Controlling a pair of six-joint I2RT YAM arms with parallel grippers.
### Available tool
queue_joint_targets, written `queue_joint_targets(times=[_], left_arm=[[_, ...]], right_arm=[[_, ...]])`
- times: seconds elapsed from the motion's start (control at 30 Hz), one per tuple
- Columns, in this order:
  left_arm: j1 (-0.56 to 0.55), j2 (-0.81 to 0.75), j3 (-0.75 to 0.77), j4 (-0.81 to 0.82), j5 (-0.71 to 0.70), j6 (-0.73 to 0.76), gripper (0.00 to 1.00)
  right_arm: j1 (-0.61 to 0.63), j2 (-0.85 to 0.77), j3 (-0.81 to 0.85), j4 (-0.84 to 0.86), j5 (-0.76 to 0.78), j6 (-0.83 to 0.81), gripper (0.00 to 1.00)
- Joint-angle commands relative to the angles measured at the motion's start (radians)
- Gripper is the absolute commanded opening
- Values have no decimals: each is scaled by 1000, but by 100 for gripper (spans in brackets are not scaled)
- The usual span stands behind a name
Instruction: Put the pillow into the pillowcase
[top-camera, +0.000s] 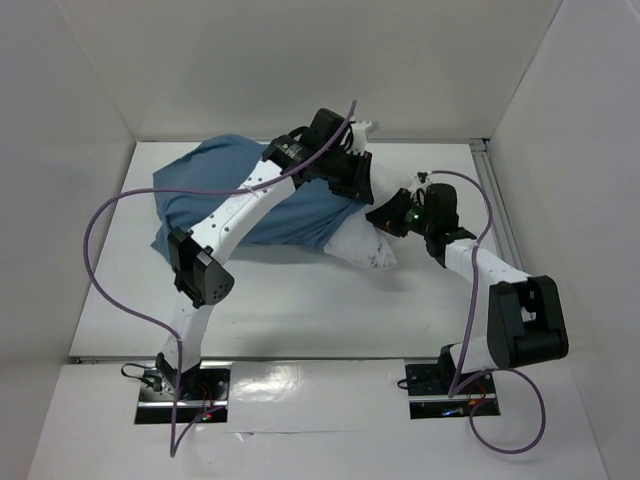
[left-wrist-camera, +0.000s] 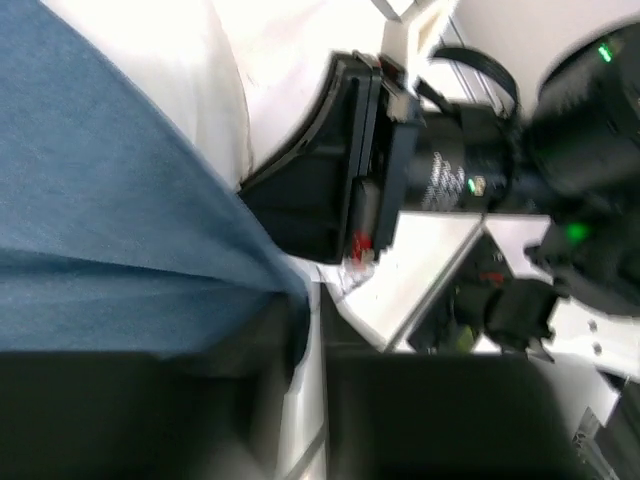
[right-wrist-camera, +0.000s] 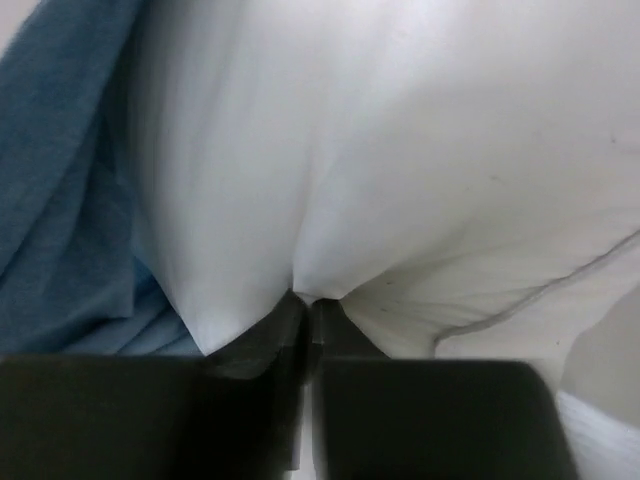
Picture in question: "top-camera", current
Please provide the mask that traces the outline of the blue pillowcase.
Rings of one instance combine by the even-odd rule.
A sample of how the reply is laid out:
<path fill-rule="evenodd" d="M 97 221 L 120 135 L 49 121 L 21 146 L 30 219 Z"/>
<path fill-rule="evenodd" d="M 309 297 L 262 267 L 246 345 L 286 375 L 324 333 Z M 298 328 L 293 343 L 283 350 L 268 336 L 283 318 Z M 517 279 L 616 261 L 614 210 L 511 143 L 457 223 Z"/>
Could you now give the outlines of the blue pillowcase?
<path fill-rule="evenodd" d="M 263 191 L 229 196 L 221 191 L 240 189 L 262 163 L 266 147 L 246 137 L 228 134 L 202 142 L 194 150 L 154 172 L 156 214 L 160 226 L 151 248 L 170 260 L 169 234 L 194 230 L 205 219 L 220 232 L 231 222 L 231 233 L 243 230 L 236 219 L 258 214 L 255 205 Z M 364 205 L 333 194 L 322 179 L 303 183 L 273 206 L 242 238 L 244 244 L 299 245 L 321 250 L 341 225 Z"/>

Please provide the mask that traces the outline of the white pillow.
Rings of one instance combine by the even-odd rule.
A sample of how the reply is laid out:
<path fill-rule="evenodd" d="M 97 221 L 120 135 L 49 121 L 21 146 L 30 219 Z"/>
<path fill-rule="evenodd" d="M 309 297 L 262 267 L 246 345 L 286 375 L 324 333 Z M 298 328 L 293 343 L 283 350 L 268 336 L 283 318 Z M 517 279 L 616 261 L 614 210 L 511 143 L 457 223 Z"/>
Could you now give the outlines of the white pillow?
<path fill-rule="evenodd" d="M 365 270 L 395 268 L 397 259 L 388 236 L 367 221 L 365 215 L 381 207 L 401 188 L 408 189 L 415 174 L 373 161 L 370 172 L 373 204 L 349 214 L 324 245 L 323 252 Z"/>

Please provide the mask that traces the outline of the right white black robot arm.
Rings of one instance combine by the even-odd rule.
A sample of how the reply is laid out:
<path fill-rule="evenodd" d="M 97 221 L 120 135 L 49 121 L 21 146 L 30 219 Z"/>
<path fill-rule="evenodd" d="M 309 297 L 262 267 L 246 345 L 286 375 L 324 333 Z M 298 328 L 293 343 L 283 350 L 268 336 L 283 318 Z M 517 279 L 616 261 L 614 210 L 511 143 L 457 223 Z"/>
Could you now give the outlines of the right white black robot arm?
<path fill-rule="evenodd" d="M 436 183 L 414 192 L 401 189 L 366 215 L 394 237 L 421 236 L 432 259 L 468 280 L 471 318 L 480 295 L 487 295 L 486 334 L 473 339 L 465 333 L 461 343 L 442 348 L 436 369 L 440 387 L 457 392 L 476 372 L 566 357 L 569 340 L 556 282 L 546 275 L 529 275 L 481 247 L 460 225 L 457 207 L 455 188 Z"/>

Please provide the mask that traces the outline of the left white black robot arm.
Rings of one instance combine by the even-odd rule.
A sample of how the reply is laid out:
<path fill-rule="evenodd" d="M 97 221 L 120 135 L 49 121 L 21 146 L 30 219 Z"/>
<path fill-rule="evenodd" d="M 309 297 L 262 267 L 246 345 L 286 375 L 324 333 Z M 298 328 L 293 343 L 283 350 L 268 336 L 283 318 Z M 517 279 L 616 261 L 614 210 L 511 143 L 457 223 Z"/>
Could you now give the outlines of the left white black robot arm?
<path fill-rule="evenodd" d="M 224 265 L 264 216 L 313 180 L 326 182 L 334 195 L 373 202 L 366 147 L 376 127 L 319 110 L 309 126 L 271 141 L 236 194 L 188 230 L 171 231 L 168 250 L 178 297 L 156 367 L 172 397 L 184 399 L 196 390 L 211 312 L 235 283 Z"/>

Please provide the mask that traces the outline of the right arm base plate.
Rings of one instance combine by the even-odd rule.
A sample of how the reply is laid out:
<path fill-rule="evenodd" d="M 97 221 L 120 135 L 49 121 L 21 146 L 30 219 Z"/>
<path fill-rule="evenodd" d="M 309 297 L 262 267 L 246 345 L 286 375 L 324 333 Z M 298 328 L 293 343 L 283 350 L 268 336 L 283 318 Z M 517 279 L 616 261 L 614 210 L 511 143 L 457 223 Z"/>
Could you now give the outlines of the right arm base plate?
<path fill-rule="evenodd" d="M 407 393 L 411 420 L 464 418 L 473 409 L 478 417 L 501 415 L 496 386 L 490 374 L 449 397 L 449 386 L 435 361 L 407 363 L 405 376 L 396 385 Z"/>

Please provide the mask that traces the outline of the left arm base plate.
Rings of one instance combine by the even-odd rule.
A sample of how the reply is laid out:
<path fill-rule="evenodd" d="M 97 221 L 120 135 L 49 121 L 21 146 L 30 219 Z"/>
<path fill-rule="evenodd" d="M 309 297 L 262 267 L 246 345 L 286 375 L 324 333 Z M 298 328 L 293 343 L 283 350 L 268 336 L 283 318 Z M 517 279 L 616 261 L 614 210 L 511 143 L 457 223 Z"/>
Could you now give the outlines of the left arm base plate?
<path fill-rule="evenodd" d="M 173 391 L 158 370 L 151 364 L 126 363 L 121 374 L 140 383 L 134 423 L 170 424 Z M 230 377 L 229 363 L 204 362 L 195 384 L 181 393 L 177 423 L 188 424 L 198 415 L 201 415 L 199 423 L 226 423 Z"/>

